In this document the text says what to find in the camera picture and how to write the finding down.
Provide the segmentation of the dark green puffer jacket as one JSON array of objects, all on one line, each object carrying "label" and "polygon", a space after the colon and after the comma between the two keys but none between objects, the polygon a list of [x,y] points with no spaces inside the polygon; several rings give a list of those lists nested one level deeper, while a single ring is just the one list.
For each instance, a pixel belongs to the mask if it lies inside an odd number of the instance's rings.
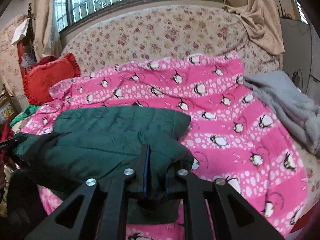
[{"label": "dark green puffer jacket", "polygon": [[179,200],[168,200],[174,169],[191,169],[194,158],[180,143],[191,118],[162,108],[118,106],[69,109],[42,135],[17,133],[22,142],[14,148],[15,159],[31,171],[36,182],[66,199],[89,178],[111,179],[150,148],[150,179],[143,169],[129,189],[151,190],[144,200],[130,200],[130,224],[168,224],[178,219]]}]

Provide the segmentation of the pink penguin fleece blanket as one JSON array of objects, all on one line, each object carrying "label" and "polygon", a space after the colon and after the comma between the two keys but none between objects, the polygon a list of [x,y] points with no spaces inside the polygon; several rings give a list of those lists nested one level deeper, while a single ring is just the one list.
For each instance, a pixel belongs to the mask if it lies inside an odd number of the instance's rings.
[{"label": "pink penguin fleece blanket", "polygon": [[244,86],[236,53],[187,59],[128,62],[50,88],[24,133],[50,133],[66,124],[64,112],[114,106],[169,109],[190,116],[181,138],[194,156],[193,172],[225,178],[283,236],[302,215],[307,199],[302,158],[277,116]]}]

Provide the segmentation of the green cloth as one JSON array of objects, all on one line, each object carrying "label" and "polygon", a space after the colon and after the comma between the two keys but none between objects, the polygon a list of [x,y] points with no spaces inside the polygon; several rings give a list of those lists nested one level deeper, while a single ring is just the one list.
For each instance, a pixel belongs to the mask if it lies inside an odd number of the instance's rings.
[{"label": "green cloth", "polygon": [[35,106],[35,105],[31,105],[29,104],[18,116],[14,117],[14,119],[11,121],[10,123],[10,127],[13,127],[15,124],[17,124],[19,121],[30,117],[31,115],[33,115],[38,109],[40,108],[40,106]]}]

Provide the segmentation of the grey fleece garment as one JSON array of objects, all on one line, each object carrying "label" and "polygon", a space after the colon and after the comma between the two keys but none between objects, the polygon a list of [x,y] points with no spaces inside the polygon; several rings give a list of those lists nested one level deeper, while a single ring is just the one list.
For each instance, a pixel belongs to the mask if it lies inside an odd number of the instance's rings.
[{"label": "grey fleece garment", "polygon": [[276,114],[310,153],[319,158],[319,105],[300,92],[283,71],[246,75],[244,85]]}]

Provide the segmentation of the red ruffled pillow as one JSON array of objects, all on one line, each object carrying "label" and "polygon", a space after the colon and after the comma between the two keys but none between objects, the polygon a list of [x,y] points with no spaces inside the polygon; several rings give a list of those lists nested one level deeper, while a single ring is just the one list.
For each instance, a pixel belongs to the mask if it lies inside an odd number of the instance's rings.
[{"label": "red ruffled pillow", "polygon": [[80,74],[80,67],[72,53],[63,57],[50,55],[42,58],[23,76],[24,93],[29,104],[40,106],[51,102],[50,87],[64,79],[79,77]]}]

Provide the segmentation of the beige left curtain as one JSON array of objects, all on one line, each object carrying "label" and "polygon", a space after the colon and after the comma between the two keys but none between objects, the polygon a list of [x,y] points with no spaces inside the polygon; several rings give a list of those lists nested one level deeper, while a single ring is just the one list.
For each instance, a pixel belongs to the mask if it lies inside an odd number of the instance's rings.
[{"label": "beige left curtain", "polygon": [[33,46],[36,59],[49,55],[60,56],[62,46],[54,0],[33,0],[32,8],[35,17]]}]

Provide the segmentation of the beige curtain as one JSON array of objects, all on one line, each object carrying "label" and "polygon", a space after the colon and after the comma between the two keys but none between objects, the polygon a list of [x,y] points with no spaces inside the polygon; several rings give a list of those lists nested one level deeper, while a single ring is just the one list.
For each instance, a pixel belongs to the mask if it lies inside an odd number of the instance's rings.
[{"label": "beige curtain", "polygon": [[36,59],[49,55],[60,56],[62,46],[54,0],[33,0],[32,8],[35,17],[33,46]]},{"label": "beige curtain", "polygon": [[280,17],[274,0],[224,0],[224,9],[236,14],[249,39],[271,55],[284,53]]}]

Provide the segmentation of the dark red wooden headboard post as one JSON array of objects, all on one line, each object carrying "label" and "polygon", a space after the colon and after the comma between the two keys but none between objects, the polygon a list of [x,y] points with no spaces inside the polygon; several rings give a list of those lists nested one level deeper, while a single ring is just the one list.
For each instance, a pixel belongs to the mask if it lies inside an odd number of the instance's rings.
[{"label": "dark red wooden headboard post", "polygon": [[34,50],[34,30],[33,20],[35,19],[34,13],[32,12],[31,3],[28,6],[27,26],[25,36],[17,43],[18,49],[18,62],[20,65],[21,76],[27,74],[29,70],[37,63]]}]

